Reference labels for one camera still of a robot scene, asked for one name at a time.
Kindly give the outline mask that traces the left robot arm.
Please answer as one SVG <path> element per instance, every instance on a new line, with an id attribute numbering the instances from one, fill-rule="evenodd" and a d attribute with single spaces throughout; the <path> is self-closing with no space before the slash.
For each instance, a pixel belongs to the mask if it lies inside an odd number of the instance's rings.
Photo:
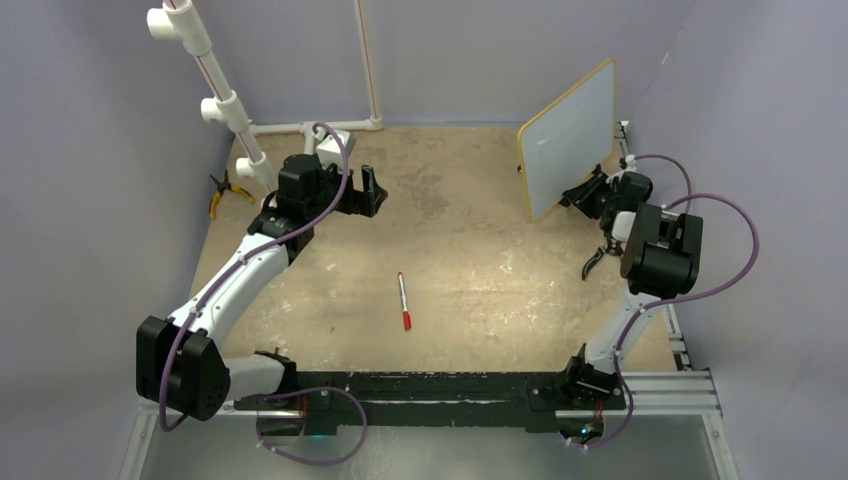
<path id="1" fill-rule="evenodd" d="M 136 333 L 137 394 L 205 421 L 231 400 L 260 396 L 284 409 L 297 399 L 296 364 L 269 351 L 226 360 L 226 338 L 257 296 L 281 275 L 332 212 L 375 216 L 387 199 L 370 165 L 352 171 L 316 154 L 286 158 L 278 187 L 262 202 L 236 251 L 213 278 L 166 318 L 147 317 Z"/>

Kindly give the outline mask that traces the red-capped white marker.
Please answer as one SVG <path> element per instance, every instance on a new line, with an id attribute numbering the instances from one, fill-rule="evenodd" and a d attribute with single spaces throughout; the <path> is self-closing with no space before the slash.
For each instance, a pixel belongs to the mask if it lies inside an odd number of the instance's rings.
<path id="1" fill-rule="evenodd" d="M 407 298 L 407 291 L 406 291 L 406 285 L 405 285 L 405 279 L 404 279 L 403 273 L 399 272 L 397 274 L 397 278 L 398 278 L 399 296 L 400 296 L 400 302 L 401 302 L 401 311 L 402 311 L 404 330 L 410 331 L 411 328 L 412 328 L 412 321 L 411 321 L 411 315 L 410 315 L 409 308 L 408 308 L 408 298 Z"/>

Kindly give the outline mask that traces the yellow-framed whiteboard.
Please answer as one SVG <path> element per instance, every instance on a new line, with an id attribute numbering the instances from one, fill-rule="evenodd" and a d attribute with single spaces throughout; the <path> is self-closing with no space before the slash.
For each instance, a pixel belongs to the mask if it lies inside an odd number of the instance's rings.
<path id="1" fill-rule="evenodd" d="M 543 218 L 613 148 L 616 60 L 595 67 L 520 127 L 517 146 L 530 221 Z"/>

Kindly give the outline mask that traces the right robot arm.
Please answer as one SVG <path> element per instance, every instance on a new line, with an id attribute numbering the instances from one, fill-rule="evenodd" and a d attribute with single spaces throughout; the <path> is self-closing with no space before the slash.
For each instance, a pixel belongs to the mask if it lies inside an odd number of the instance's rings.
<path id="1" fill-rule="evenodd" d="M 561 200 L 598 221 L 606 244 L 583 267 L 586 277 L 603 256 L 620 260 L 624 294 L 603 329 L 572 356 L 557 381 L 576 407 L 605 400 L 621 386 L 624 365 L 659 302 L 686 294 L 699 271 L 703 220 L 652 205 L 652 181 L 634 170 L 609 176 L 600 168 Z"/>

